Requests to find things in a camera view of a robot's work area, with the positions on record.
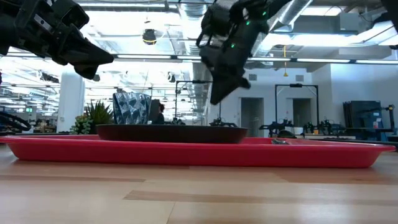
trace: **green plant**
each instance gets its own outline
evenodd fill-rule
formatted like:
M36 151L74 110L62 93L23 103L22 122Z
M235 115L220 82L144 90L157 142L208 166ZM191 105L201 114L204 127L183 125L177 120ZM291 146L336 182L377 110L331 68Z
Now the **green plant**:
M90 134L93 120L86 115L77 116L75 125L70 128L70 134Z
M91 102L87 106L87 114L94 124L111 124L113 122L112 110L101 101L97 101L95 105Z

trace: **red plastic tray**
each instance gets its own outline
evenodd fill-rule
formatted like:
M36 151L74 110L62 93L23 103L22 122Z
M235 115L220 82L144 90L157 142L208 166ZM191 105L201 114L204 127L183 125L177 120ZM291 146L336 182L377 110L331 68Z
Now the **red plastic tray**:
M106 162L190 166L350 167L371 166L393 146L269 138L247 138L241 144L184 144L102 141L98 136L6 136L22 160Z

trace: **column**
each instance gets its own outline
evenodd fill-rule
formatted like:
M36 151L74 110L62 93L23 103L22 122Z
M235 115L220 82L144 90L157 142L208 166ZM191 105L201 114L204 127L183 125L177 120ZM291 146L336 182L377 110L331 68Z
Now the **column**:
M69 131L75 118L81 116L85 105L85 81L71 65L61 76L60 102L58 106L57 132Z

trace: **wooden table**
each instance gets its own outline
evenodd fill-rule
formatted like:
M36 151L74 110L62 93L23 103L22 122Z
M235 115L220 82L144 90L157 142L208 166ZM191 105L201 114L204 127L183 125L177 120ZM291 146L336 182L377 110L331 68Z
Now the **wooden table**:
M370 169L18 161L0 149L2 224L398 223L398 154Z

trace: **dark bowl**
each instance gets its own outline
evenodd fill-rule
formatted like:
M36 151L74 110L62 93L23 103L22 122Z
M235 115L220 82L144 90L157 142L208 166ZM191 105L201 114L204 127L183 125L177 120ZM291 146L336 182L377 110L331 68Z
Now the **dark bowl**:
M239 143L247 131L246 128L190 125L97 125L99 138L108 141Z

